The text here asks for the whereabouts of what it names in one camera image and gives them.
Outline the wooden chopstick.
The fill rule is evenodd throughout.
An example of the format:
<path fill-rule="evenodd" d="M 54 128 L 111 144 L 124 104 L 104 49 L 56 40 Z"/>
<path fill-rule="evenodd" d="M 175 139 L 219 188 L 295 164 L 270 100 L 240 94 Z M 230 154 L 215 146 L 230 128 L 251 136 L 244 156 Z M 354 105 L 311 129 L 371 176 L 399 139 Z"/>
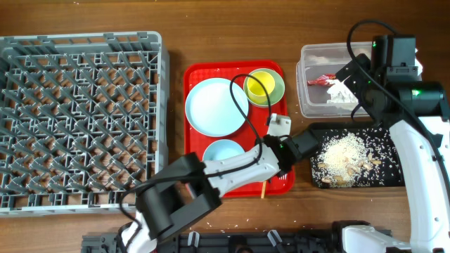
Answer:
<path fill-rule="evenodd" d="M 262 191 L 261 191 L 261 195 L 260 195 L 260 198 L 261 198 L 261 199 L 264 199 L 265 194 L 266 194 L 266 183 L 267 183 L 267 181 L 264 181 L 264 182 L 262 183 Z"/>

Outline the small light blue bowl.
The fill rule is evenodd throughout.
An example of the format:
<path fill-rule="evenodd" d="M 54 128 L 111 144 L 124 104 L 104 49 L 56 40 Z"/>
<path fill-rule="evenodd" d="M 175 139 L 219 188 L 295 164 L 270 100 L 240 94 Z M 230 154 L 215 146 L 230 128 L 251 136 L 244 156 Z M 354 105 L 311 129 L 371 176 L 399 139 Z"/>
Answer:
<path fill-rule="evenodd" d="M 203 153 L 204 161 L 225 160 L 236 155 L 241 155 L 245 151 L 235 141 L 229 139 L 221 139 L 211 143 Z"/>

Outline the white plastic fork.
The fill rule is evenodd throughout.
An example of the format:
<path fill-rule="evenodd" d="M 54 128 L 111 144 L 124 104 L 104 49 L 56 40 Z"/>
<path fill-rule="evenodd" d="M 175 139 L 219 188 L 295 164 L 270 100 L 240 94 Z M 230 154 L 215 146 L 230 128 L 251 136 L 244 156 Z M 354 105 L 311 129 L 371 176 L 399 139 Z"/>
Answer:
<path fill-rule="evenodd" d="M 279 178 L 280 180 L 286 180 L 286 179 L 287 179 L 287 175 L 288 175 L 287 172 L 285 172 L 285 171 L 280 171 L 280 172 L 278 173 L 278 178 Z"/>

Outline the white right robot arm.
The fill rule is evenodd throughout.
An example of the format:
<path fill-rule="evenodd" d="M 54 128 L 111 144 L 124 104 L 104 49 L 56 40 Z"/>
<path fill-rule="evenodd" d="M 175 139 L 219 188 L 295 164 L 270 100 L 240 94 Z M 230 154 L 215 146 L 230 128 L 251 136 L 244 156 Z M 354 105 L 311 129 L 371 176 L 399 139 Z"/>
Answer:
<path fill-rule="evenodd" d="M 449 102 L 410 62 L 380 65 L 360 54 L 336 77 L 397 149 L 411 215 L 410 252 L 449 251 Z"/>

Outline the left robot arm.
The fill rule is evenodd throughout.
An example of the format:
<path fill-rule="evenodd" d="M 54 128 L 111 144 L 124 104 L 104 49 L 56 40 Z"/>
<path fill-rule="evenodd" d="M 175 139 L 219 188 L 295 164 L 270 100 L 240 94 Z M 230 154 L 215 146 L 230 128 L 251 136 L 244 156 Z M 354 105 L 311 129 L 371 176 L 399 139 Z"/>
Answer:
<path fill-rule="evenodd" d="M 218 208 L 225 194 L 283 176 L 318 148 L 318 138 L 306 130 L 296 136 L 256 138 L 251 150 L 225 160 L 200 161 L 195 153 L 180 157 L 127 191 L 136 196 L 136 216 L 117 235 L 120 249 L 153 251 Z"/>

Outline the clear plastic waste bin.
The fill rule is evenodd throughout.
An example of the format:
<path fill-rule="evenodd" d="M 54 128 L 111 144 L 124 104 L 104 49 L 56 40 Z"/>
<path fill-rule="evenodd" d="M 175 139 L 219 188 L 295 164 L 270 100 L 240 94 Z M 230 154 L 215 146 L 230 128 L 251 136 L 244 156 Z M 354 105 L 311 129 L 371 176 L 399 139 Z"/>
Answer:
<path fill-rule="evenodd" d="M 308 86 L 323 74 L 336 74 L 351 60 L 345 43 L 312 44 L 302 47 L 296 80 L 300 110 L 306 118 L 349 117 L 356 103 L 327 103 L 326 86 Z"/>

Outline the grey dishwasher rack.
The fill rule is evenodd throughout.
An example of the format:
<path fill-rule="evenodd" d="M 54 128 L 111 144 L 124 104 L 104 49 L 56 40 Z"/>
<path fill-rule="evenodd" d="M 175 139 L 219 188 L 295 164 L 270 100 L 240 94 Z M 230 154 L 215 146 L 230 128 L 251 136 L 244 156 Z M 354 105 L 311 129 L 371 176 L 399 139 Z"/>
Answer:
<path fill-rule="evenodd" d="M 1 38 L 1 216 L 110 213 L 168 163 L 157 32 Z"/>

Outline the crumpled white paper napkin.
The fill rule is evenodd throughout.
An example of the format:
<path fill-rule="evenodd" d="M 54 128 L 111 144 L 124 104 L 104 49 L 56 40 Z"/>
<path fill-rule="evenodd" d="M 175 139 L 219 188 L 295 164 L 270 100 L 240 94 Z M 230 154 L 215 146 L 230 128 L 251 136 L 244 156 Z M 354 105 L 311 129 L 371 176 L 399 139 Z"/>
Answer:
<path fill-rule="evenodd" d="M 327 103 L 357 103 L 356 96 L 339 80 L 332 79 L 328 83 L 330 87 L 327 90 L 327 94 L 330 98 Z"/>

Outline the red serving tray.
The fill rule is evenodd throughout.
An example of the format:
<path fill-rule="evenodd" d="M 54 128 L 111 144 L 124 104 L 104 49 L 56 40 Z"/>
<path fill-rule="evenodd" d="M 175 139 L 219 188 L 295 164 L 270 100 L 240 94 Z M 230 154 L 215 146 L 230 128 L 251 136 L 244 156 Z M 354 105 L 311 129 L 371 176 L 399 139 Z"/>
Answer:
<path fill-rule="evenodd" d="M 209 78 L 232 79 L 237 74 L 250 74 L 253 70 L 259 68 L 268 68 L 276 71 L 283 78 L 281 67 L 272 60 L 250 60 L 250 61 L 233 61 L 233 62 L 216 62 L 216 63 L 198 63 L 190 66 L 184 73 L 183 86 L 184 95 L 199 82 Z M 252 105 L 249 110 L 248 118 L 254 125 L 259 136 L 267 133 L 268 126 L 265 124 L 268 110 L 266 108 L 258 108 Z M 227 136 L 227 139 L 237 142 L 245 151 L 255 146 L 255 135 L 250 126 L 246 123 L 237 130 Z M 207 146 L 218 141 L 218 137 L 209 137 L 197 132 L 188 122 L 184 120 L 184 150 L 186 153 L 195 152 L 199 157 L 203 157 L 203 153 Z M 273 177 L 266 184 L 266 195 L 282 195 L 287 193 L 295 182 L 295 172 L 291 171 L 287 175 L 286 180 L 280 180 L 277 176 Z M 231 197 L 256 197 L 261 195 L 262 183 L 252 183 L 236 190 L 231 191 L 225 196 Z"/>

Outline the red snack wrapper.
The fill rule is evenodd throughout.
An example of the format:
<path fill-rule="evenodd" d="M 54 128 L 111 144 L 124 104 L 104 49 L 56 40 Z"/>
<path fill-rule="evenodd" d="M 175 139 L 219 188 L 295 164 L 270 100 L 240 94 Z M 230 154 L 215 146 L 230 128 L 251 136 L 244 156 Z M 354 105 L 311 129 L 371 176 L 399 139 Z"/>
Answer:
<path fill-rule="evenodd" d="M 332 86 L 334 85 L 336 77 L 334 74 L 323 74 L 313 80 L 308 80 L 308 86 Z"/>

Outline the black plastic tray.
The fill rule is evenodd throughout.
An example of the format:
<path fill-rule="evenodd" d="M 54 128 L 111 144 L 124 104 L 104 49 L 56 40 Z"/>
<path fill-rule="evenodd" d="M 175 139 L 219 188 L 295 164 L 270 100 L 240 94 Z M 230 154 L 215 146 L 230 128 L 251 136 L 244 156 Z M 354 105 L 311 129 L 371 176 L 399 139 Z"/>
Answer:
<path fill-rule="evenodd" d="M 390 133 L 382 127 L 374 127 L 370 122 L 321 122 L 313 123 L 309 129 L 319 140 L 319 149 L 310 158 L 312 183 L 318 188 L 362 188 L 362 187 L 397 187 L 404 185 L 397 150 L 390 138 Z M 370 171 L 368 176 L 361 176 L 352 186 L 324 186 L 319 182 L 319 170 L 316 158 L 324 151 L 325 143 L 332 137 L 343 137 L 351 133 L 362 138 L 366 147 L 382 164 Z"/>

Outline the pile of rice scraps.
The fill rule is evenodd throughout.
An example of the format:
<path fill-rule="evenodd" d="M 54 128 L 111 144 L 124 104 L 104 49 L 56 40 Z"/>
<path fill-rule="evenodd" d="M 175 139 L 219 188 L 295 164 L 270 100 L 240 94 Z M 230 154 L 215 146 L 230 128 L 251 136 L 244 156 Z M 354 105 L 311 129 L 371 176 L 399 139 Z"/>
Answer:
<path fill-rule="evenodd" d="M 316 161 L 319 182 L 337 187 L 352 186 L 361 176 L 368 176 L 382 164 L 366 147 L 364 140 L 351 133 L 332 137 Z"/>

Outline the green bowl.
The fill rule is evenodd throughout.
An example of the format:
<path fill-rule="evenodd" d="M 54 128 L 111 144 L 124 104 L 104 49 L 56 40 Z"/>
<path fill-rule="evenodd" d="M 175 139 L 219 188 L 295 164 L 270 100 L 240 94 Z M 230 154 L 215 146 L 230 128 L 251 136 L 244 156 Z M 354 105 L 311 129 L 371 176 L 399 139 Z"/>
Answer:
<path fill-rule="evenodd" d="M 282 99 L 282 97 L 284 96 L 284 93 L 285 93 L 285 84 L 284 84 L 283 78 L 279 75 L 279 73 L 277 73 L 276 71 L 274 71 L 274 70 L 272 70 L 272 69 L 268 69 L 268 68 L 259 68 L 259 69 L 253 70 L 251 73 L 253 73 L 254 71 L 257 71 L 257 70 L 264 70 L 264 71 L 267 71 L 268 73 L 270 73 L 270 74 L 274 77 L 276 85 L 275 85 L 274 91 L 271 93 L 271 95 L 269 96 L 269 98 L 270 98 L 270 103 L 271 103 L 271 105 L 277 104 L 277 103 Z M 247 95 L 247 99 L 248 99 L 253 105 L 255 105 L 255 106 L 257 106 L 257 107 L 260 107 L 260 108 L 267 108 L 267 107 L 268 107 L 268 104 L 266 104 L 266 105 L 258 105 L 258 104 L 253 103 L 253 102 L 248 98 L 247 84 L 246 84 L 247 78 L 248 78 L 248 77 L 245 78 L 245 81 L 244 81 L 244 83 L 243 83 L 243 89 L 244 89 L 245 94 Z"/>

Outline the yellow cup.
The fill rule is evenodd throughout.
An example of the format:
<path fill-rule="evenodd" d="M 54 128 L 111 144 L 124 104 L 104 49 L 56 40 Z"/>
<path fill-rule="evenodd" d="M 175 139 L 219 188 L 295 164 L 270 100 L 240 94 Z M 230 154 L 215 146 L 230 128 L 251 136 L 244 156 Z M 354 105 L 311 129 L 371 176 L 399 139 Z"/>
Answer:
<path fill-rule="evenodd" d="M 266 105 L 269 102 L 267 96 L 271 95 L 276 85 L 274 77 L 264 70 L 250 73 L 246 84 L 248 98 L 258 105 Z"/>

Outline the large light blue plate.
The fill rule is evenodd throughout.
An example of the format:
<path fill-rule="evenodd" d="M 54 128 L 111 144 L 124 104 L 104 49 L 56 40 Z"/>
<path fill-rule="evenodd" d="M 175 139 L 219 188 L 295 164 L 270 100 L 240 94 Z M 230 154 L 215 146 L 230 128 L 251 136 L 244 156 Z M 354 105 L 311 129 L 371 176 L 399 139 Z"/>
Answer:
<path fill-rule="evenodd" d="M 209 137 L 228 136 L 244 124 L 250 107 L 243 89 L 224 78 L 210 78 L 196 84 L 185 101 L 189 124 Z"/>

